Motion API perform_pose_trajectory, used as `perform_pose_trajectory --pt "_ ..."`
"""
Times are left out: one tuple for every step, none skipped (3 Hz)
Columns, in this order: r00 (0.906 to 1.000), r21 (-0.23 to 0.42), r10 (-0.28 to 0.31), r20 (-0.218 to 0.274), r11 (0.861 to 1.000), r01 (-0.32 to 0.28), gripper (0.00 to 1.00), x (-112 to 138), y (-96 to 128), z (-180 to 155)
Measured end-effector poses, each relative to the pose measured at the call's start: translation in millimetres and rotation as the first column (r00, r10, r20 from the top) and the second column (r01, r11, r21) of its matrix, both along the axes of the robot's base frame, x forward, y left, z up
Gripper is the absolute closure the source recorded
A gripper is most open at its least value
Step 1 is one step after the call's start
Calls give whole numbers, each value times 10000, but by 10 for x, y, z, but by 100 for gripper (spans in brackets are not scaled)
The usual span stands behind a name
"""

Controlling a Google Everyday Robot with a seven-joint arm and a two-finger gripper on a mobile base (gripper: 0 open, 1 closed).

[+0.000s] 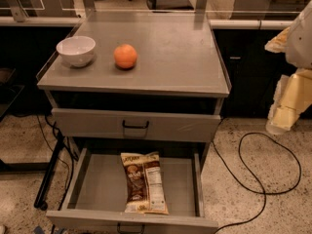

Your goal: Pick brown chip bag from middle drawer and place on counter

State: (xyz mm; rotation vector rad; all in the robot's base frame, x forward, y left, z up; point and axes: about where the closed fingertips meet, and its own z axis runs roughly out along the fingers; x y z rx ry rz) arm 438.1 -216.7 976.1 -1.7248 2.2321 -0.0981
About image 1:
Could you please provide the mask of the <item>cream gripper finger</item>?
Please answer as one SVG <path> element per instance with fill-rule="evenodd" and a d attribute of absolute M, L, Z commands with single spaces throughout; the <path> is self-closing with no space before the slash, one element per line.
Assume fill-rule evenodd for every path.
<path fill-rule="evenodd" d="M 288 33 L 290 29 L 287 27 L 283 31 L 281 31 L 278 35 L 269 40 L 264 49 L 271 53 L 284 53 L 286 51 Z"/>
<path fill-rule="evenodd" d="M 299 68 L 291 76 L 282 75 L 273 99 L 266 131 L 281 135 L 289 131 L 300 114 L 312 104 L 312 70 Z"/>

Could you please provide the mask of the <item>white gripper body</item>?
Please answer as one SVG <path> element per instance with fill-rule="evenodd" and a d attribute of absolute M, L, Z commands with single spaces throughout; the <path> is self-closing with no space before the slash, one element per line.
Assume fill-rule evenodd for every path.
<path fill-rule="evenodd" d="M 301 11 L 290 27 L 286 60 L 297 68 L 312 68 L 312 1 Z"/>

